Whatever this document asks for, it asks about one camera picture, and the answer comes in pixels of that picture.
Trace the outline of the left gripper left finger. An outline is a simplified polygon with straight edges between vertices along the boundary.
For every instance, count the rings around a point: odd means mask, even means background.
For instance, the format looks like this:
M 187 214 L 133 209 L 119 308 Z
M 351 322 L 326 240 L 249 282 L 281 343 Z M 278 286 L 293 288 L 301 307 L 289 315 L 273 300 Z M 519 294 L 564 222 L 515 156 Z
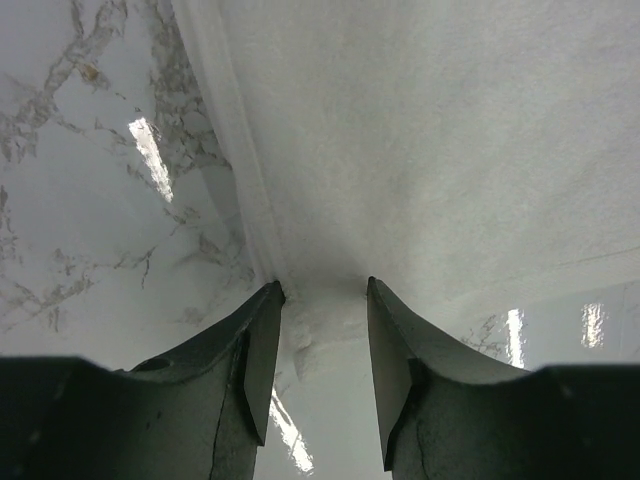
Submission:
M 135 368 L 1 362 L 5 479 L 250 479 L 266 441 L 285 297 L 236 311 Z

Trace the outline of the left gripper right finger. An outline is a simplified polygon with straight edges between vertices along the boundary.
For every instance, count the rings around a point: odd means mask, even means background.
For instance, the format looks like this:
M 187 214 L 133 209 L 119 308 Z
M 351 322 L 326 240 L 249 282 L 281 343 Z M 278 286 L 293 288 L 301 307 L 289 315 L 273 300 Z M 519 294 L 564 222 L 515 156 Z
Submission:
M 384 469 L 396 479 L 635 479 L 639 369 L 495 360 L 383 281 L 367 323 Z

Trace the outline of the white towel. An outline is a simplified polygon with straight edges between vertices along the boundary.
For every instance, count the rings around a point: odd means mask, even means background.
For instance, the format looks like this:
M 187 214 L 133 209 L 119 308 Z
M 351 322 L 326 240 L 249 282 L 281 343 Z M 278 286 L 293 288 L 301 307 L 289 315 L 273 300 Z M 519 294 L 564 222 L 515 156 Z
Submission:
M 635 1 L 177 1 L 300 378 L 377 277 L 445 329 L 639 276 Z

